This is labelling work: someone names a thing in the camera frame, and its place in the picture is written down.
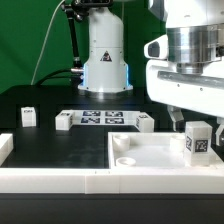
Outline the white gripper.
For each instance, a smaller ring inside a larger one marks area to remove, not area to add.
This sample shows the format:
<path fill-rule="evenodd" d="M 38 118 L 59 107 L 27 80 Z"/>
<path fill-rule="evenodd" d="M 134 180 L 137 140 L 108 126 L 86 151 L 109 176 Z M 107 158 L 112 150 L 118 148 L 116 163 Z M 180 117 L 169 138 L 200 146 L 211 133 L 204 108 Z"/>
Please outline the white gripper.
<path fill-rule="evenodd" d="M 184 117 L 180 108 L 217 118 L 216 145 L 224 145 L 224 56 L 204 66 L 201 75 L 178 73 L 176 64 L 168 61 L 168 37 L 161 37 L 144 46 L 147 93 L 152 101 L 167 107 L 177 131 Z"/>

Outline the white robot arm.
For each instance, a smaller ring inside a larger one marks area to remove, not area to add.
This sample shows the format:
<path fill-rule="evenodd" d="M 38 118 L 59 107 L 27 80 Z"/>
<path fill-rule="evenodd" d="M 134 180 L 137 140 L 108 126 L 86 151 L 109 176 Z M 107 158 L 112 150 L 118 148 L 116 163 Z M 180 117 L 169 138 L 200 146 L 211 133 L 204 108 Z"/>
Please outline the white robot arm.
<path fill-rule="evenodd" d="M 90 56 L 79 89 L 91 94 L 130 90 L 123 60 L 123 23 L 108 6 L 112 0 L 75 0 L 89 11 Z M 148 10 L 166 32 L 144 46 L 150 99 L 168 106 L 172 120 L 183 109 L 212 115 L 224 132 L 224 0 L 148 0 Z"/>

